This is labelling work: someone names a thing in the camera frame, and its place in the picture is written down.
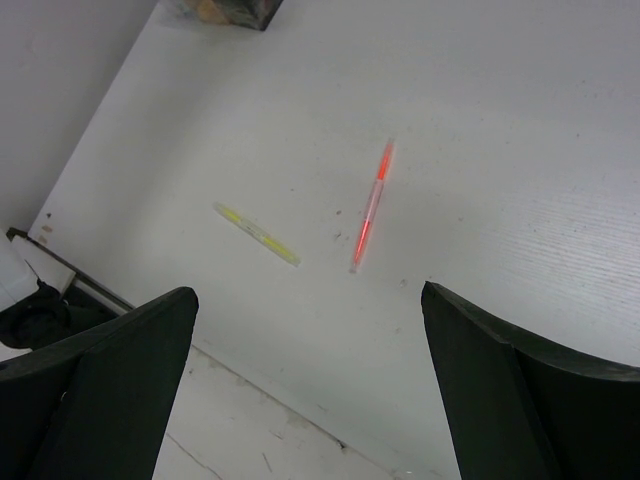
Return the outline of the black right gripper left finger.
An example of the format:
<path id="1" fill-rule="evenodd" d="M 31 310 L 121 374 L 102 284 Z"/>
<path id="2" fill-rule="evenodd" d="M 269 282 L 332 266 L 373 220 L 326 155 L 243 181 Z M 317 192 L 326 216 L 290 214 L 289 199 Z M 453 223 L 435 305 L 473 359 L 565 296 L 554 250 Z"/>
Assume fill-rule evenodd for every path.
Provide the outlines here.
<path id="1" fill-rule="evenodd" d="M 2 478 L 152 478 L 198 308 L 179 287 L 2 362 Z"/>

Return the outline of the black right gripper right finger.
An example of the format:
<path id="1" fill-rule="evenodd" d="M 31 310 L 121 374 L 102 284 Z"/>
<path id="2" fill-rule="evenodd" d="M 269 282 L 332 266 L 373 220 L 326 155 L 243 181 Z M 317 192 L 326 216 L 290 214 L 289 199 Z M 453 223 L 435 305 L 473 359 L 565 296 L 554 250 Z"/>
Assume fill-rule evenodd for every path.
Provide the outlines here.
<path id="1" fill-rule="evenodd" d="M 426 337 L 464 479 L 636 479 L 639 370 L 425 284 Z"/>

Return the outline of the orange thin pen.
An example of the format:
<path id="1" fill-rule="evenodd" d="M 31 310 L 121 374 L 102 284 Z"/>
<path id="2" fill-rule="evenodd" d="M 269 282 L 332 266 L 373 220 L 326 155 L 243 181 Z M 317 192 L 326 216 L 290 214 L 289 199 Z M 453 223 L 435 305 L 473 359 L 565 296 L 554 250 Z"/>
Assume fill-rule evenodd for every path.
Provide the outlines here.
<path id="1" fill-rule="evenodd" d="M 372 231 L 375 215 L 385 185 L 386 176 L 393 157 L 393 151 L 394 140 L 390 139 L 385 145 L 366 208 L 363 210 L 363 221 L 350 266 L 351 273 L 357 272 L 365 256 L 367 243 Z"/>

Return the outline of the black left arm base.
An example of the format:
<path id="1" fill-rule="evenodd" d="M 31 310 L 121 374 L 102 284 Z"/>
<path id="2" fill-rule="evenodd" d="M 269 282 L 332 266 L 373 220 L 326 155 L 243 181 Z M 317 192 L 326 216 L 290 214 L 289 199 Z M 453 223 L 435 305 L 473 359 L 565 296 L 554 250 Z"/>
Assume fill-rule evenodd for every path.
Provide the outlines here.
<path id="1" fill-rule="evenodd" d="M 2 231 L 38 277 L 33 295 L 1 312 L 1 346 L 36 350 L 131 310 L 68 262 L 18 229 Z"/>

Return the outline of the yellow thin pen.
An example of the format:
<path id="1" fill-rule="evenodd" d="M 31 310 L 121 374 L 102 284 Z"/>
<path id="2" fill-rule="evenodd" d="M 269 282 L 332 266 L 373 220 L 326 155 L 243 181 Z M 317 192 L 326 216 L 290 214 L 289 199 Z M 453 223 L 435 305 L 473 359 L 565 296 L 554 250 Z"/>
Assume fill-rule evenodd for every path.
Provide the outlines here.
<path id="1" fill-rule="evenodd" d="M 300 265 L 301 259 L 298 255 L 245 216 L 219 202 L 216 202 L 213 208 L 221 217 L 251 236 L 255 241 L 288 264 L 294 267 Z"/>

